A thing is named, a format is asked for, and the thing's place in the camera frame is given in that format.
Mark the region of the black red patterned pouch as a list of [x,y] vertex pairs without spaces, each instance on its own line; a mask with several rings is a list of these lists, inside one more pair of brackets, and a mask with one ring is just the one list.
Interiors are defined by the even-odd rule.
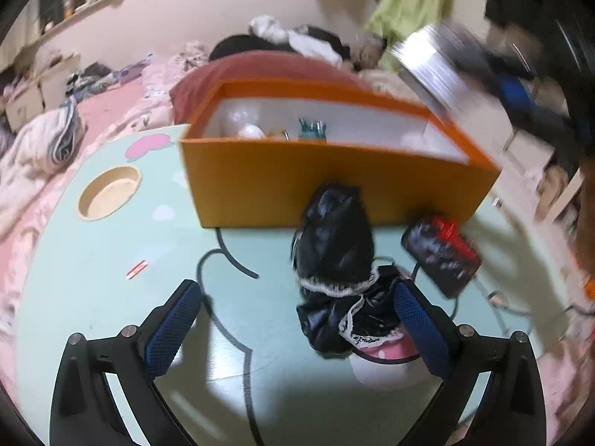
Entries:
[[482,264],[470,240],[443,216],[413,223],[404,231],[401,244],[448,299],[462,293]]

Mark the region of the silver shiny box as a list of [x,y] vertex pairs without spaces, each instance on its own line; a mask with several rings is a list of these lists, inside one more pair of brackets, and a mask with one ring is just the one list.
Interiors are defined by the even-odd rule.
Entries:
[[387,48],[415,89],[429,98],[439,112],[460,111],[472,95],[466,78],[457,68],[457,59],[480,51],[475,36],[452,20],[431,23],[403,41]]

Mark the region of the orange cardboard box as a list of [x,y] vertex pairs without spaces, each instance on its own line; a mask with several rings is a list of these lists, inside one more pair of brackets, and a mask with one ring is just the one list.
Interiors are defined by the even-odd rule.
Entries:
[[[266,137],[238,138],[246,124]],[[296,227],[327,183],[360,189],[375,224],[426,213],[464,222],[500,173],[453,122],[425,107],[307,81],[219,83],[180,148],[204,227]]]

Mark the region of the cardboard storage box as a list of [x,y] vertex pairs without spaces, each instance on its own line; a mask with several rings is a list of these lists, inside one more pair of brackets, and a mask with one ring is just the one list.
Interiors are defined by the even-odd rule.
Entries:
[[68,55],[17,91],[5,108],[11,131],[16,133],[36,116],[58,108],[65,101],[68,79],[79,69],[79,54]]

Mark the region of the green hanging garment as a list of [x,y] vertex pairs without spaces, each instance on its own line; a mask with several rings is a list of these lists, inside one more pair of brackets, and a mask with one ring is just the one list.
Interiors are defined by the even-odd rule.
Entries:
[[374,42],[363,46],[363,70],[378,68],[384,51],[424,26],[439,21],[447,0],[379,0],[366,24]]

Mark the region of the red cushion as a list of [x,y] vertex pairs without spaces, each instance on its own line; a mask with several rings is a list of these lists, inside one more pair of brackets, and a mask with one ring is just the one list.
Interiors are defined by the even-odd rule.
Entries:
[[187,124],[192,113],[219,81],[281,78],[324,82],[371,91],[362,78],[326,61],[284,51],[247,51],[211,61],[185,75],[171,90],[173,123]]

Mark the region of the black satin lace cloth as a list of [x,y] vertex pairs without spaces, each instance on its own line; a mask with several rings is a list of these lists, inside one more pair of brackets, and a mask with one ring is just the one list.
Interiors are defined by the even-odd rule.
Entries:
[[313,194],[292,238],[290,261],[303,302],[300,329],[320,355],[347,355],[404,338],[394,308],[397,265],[375,263],[360,189],[325,184]]

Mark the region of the white crumpled clothes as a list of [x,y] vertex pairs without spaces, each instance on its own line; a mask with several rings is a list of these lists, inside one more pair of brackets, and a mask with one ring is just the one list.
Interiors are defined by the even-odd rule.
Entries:
[[258,15],[249,22],[248,31],[250,35],[276,47],[289,47],[306,58],[327,61],[334,67],[341,67],[344,62],[351,61],[350,47],[340,37],[313,25],[287,29],[271,15]]

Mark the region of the small doll figure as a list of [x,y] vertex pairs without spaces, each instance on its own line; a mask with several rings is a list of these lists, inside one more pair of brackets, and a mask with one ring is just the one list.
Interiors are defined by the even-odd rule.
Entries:
[[246,124],[238,130],[236,136],[242,139],[264,139],[266,134],[259,126],[255,124]]

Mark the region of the black fluffy garment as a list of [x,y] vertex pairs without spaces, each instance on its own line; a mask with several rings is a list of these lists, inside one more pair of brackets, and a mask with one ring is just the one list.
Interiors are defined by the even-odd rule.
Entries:
[[236,34],[218,42],[209,55],[209,61],[248,51],[293,52],[293,49],[286,43],[272,43],[252,34]]

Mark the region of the striped white blanket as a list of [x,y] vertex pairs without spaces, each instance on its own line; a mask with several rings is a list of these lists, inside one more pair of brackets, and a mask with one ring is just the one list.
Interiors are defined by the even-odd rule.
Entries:
[[74,98],[24,125],[1,159],[1,235],[6,236],[54,175],[74,159],[87,132]]

